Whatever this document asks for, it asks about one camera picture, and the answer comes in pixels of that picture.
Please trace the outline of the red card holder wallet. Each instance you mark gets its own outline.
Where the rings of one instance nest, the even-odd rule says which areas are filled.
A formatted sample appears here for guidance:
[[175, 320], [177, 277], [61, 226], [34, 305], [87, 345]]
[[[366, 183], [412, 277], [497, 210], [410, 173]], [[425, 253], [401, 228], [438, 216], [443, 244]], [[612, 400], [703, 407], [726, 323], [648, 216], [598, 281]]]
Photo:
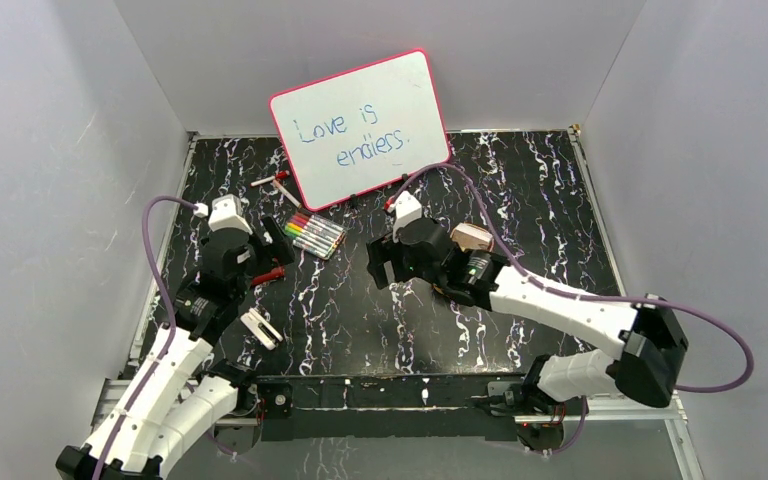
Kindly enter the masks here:
[[276, 280], [280, 280], [285, 277], [285, 268], [283, 266], [277, 266], [267, 273], [254, 277], [251, 281], [251, 287], [267, 284]]

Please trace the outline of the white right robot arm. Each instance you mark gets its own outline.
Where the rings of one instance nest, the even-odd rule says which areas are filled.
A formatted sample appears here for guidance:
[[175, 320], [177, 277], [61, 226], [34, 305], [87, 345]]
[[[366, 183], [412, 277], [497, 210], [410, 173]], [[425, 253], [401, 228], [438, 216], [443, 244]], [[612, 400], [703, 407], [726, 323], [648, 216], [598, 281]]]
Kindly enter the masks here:
[[522, 317], [590, 344], [585, 353], [534, 361], [522, 394], [537, 414], [572, 398], [608, 393], [653, 408], [670, 404], [689, 342], [657, 296], [608, 301], [521, 273], [500, 254], [461, 248], [430, 218], [368, 242], [367, 253], [378, 288], [421, 279], [460, 305]]

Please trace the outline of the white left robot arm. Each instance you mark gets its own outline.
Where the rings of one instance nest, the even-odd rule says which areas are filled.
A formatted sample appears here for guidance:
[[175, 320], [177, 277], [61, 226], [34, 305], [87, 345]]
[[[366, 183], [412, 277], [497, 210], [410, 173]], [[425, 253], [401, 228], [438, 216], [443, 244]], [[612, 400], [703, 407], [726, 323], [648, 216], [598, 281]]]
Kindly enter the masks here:
[[169, 324], [102, 424], [80, 446], [63, 449], [55, 467], [64, 479], [162, 479], [219, 419], [254, 411], [259, 391], [252, 371], [222, 360], [178, 397], [235, 321], [264, 320], [242, 310], [252, 281], [295, 254], [271, 216], [263, 233], [224, 227], [202, 240], [197, 269], [171, 299]]

